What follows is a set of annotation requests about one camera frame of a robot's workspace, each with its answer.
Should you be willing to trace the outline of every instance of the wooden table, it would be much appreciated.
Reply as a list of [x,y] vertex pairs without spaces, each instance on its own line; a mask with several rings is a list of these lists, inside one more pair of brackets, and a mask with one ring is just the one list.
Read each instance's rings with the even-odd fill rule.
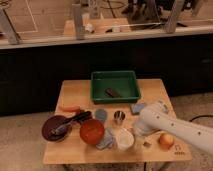
[[[176,116],[160,79],[142,79],[138,80],[142,98],[138,103],[147,104],[156,100],[163,100],[168,108],[169,115]],[[126,113],[122,127],[130,128],[131,124],[137,118],[130,113],[130,104],[101,104],[94,105],[90,99],[90,81],[64,81],[62,84],[60,96],[58,99],[55,114],[71,116],[73,114],[65,113],[59,110],[58,106],[79,105],[85,110],[94,112],[96,109],[104,108],[108,112],[108,119],[105,127],[109,126],[117,129],[113,122],[113,114],[116,110],[122,110]],[[146,138],[151,143],[147,148],[143,145],[132,147],[127,151],[120,151],[116,148],[98,150],[95,147],[85,144],[79,136],[79,125],[76,125],[69,136],[61,142],[47,142],[44,153],[44,164],[75,164],[75,163],[119,163],[119,162],[153,162],[153,161],[183,161],[190,160],[191,153],[188,146],[178,138],[175,138],[175,144],[170,150],[163,150],[159,147],[157,139],[162,132],[156,132]]]
[[[128,20],[126,18],[105,18],[105,19],[83,19],[83,25],[92,24],[94,34],[105,34],[105,31],[113,26],[120,26],[121,32],[131,32]],[[75,36],[75,27],[73,20],[67,20],[64,27],[64,35]]]

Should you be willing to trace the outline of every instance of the tabletop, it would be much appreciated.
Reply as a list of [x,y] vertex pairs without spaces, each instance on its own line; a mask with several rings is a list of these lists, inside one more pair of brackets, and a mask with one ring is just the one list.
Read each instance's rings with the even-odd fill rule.
[[[137,80],[141,99],[137,103],[153,103],[157,100],[165,102],[169,109],[169,115],[176,117],[170,99],[161,79]],[[92,111],[105,109],[108,117],[105,127],[117,129],[113,122],[113,114],[117,110],[126,113],[126,119],[121,127],[131,128],[138,116],[130,111],[129,103],[118,104],[94,104],[90,99],[90,80],[67,80],[61,87],[55,114],[67,117],[74,113],[62,112],[59,106],[80,106],[82,109]],[[94,146],[87,145],[79,136],[80,125],[75,125],[72,132],[61,142],[47,142],[44,152],[44,164],[77,164],[77,163],[120,163],[120,162],[154,162],[154,161],[184,161],[190,160],[191,153],[188,145],[175,137],[175,144],[169,150],[160,148],[158,139],[162,131],[158,131],[148,137],[146,141],[151,144],[145,147],[137,144],[127,151],[116,148],[98,150]]]

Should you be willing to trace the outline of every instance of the dark red bowl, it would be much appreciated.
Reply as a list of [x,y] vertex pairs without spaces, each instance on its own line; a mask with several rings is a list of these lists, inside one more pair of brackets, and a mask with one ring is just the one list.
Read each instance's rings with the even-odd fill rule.
[[62,116],[62,115],[55,115],[51,118],[49,118],[43,125],[42,127],[42,136],[44,137],[44,139],[46,139],[47,141],[59,141],[59,140],[62,140],[66,133],[62,134],[62,135],[53,135],[51,133],[51,131],[53,129],[56,129],[58,128],[63,122],[64,120],[66,119],[65,116]]

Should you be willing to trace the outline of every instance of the red bowl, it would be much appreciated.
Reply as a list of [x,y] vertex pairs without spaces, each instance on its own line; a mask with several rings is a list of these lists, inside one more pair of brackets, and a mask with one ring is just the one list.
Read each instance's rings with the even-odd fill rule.
[[96,119],[89,119],[82,123],[80,128],[81,139],[89,144],[98,144],[104,136],[104,126]]

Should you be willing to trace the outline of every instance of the small cup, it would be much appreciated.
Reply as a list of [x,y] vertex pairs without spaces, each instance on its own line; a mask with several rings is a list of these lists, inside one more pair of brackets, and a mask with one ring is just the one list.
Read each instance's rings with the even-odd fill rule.
[[120,33],[121,32],[121,26],[113,26],[112,32],[113,33]]
[[134,144],[134,136],[126,129],[121,129],[116,136],[118,149],[125,151]]
[[86,26],[85,26],[85,31],[86,31],[87,33],[93,33],[93,32],[94,32],[94,27],[93,27],[93,25],[92,25],[91,23],[86,24]]
[[125,113],[118,110],[114,113],[114,121],[117,125],[122,125],[123,120],[125,119]]

